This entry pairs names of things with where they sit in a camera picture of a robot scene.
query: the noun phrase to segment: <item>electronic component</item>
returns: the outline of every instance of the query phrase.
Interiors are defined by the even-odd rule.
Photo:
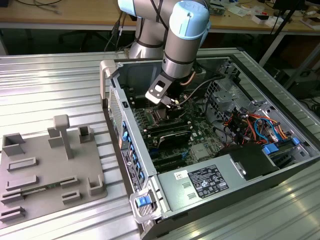
[[[156,238],[162,227],[170,228],[172,223],[167,218],[183,214],[181,210],[186,215],[183,222],[180,218],[177,222],[191,220],[187,213],[195,209],[195,203],[199,209],[205,209],[208,201],[219,209],[220,205],[227,207],[283,182],[320,156],[308,132],[296,127],[294,116],[287,117],[291,113],[282,112],[284,108],[270,101],[274,98],[268,98],[258,84],[252,84],[259,80],[247,75],[246,68],[239,67],[240,62],[230,63],[231,59],[200,60],[210,69],[219,69],[226,78],[206,82],[207,71],[205,79],[184,87],[185,92],[176,98],[183,102],[175,108],[179,113],[148,103],[143,107],[122,104],[128,98],[143,96],[149,87],[144,87],[143,79],[154,80],[153,73],[155,69],[161,71],[162,61],[123,62],[113,77],[109,115],[118,131],[119,145],[124,146],[123,163],[119,164],[128,174],[131,186],[126,183],[126,187],[134,192],[130,196],[134,218],[147,230],[146,239]],[[135,67],[141,69],[144,65],[152,66],[150,74],[130,74],[138,73]],[[236,84],[233,77],[241,82]],[[136,92],[124,91],[119,88],[121,84],[135,86]],[[204,91],[192,95],[199,86]],[[123,141],[126,131],[127,140]],[[138,208],[134,201],[150,194],[156,202]],[[169,204],[170,211],[162,200]]]
[[[170,148],[185,144],[189,141],[191,131],[179,131],[168,135],[161,136],[158,143],[158,149]]]
[[[210,156],[203,143],[193,145],[191,150],[198,161]]]
[[[264,176],[279,169],[263,153],[262,147],[256,143],[225,147],[217,155],[226,154],[230,154],[235,163],[240,163],[245,170],[244,178],[246,180]]]

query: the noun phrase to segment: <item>table leg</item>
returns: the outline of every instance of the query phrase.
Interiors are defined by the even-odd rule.
[[[276,50],[276,48],[279,46],[280,42],[282,41],[282,39],[284,38],[286,34],[281,32],[273,41],[273,43],[270,45],[270,47],[268,48],[268,50],[265,52],[265,54],[263,55],[263,57],[261,58],[261,60],[259,61],[260,66],[264,66],[266,64],[266,62],[269,60],[269,58],[271,57],[271,55],[274,53],[274,51]]]
[[[2,36],[0,34],[0,56],[8,55],[5,43],[2,39]]]

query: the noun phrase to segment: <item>motherboard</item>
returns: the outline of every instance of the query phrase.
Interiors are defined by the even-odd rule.
[[[201,106],[195,101],[173,110],[150,106],[150,103],[144,108],[131,106],[159,173],[206,161],[224,147]]]

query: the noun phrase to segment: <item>chair leg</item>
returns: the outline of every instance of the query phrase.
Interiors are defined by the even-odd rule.
[[[84,49],[85,49],[85,46],[86,46],[86,43],[89,39],[92,38],[92,33],[88,32],[85,36],[84,36],[84,39],[82,41],[82,44],[81,44],[81,47],[80,47],[80,52],[83,53],[84,52]]]
[[[102,41],[104,41],[104,42],[106,42],[106,43],[109,41],[108,38],[102,36],[101,34],[95,32],[95,31],[92,33],[92,35],[95,36],[95,37],[97,37],[98,39],[101,39]]]
[[[77,34],[86,34],[87,32],[84,30],[75,30],[75,31],[69,31],[63,34],[59,35],[58,41],[60,44],[64,43],[64,37],[71,36],[71,35],[77,35]]]

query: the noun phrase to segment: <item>white label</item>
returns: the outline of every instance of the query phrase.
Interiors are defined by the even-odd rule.
[[[188,177],[188,171],[187,170],[183,170],[183,171],[177,171],[174,173],[175,179],[179,180],[179,179],[184,179],[186,177]]]

